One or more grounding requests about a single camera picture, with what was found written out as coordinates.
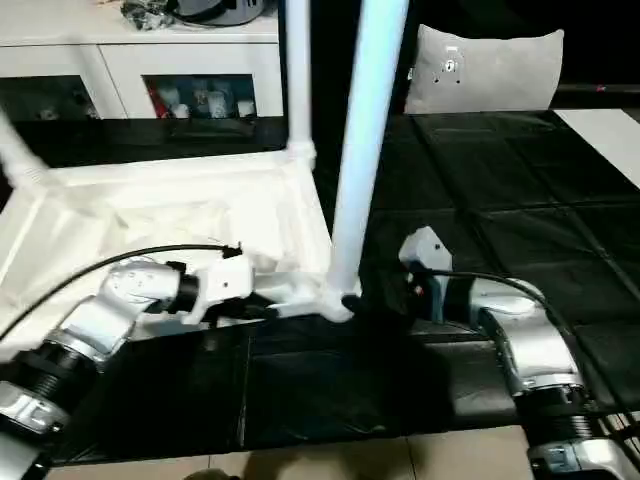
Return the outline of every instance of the silver robotic arm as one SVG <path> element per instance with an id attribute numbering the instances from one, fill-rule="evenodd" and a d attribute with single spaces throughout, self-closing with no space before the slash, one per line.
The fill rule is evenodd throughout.
<path id="1" fill-rule="evenodd" d="M 76 305 L 42 345 L 20 352 L 0 382 L 0 480 L 43 478 L 43 443 L 59 434 L 108 362 L 150 308 L 199 323 L 208 309 L 253 292 L 244 255 L 215 260 L 193 275 L 146 257 L 116 264 L 96 295 Z"/>
<path id="2" fill-rule="evenodd" d="M 451 254 L 429 227 L 410 235 L 399 256 L 414 272 L 408 281 L 426 305 L 428 318 L 442 321 L 445 310 L 455 309 L 494 340 L 536 478 L 640 479 L 618 444 L 603 435 L 590 415 L 587 386 L 576 361 L 540 303 L 496 281 L 429 274 L 450 271 L 452 265 Z M 527 282 L 515 282 L 542 298 Z"/>

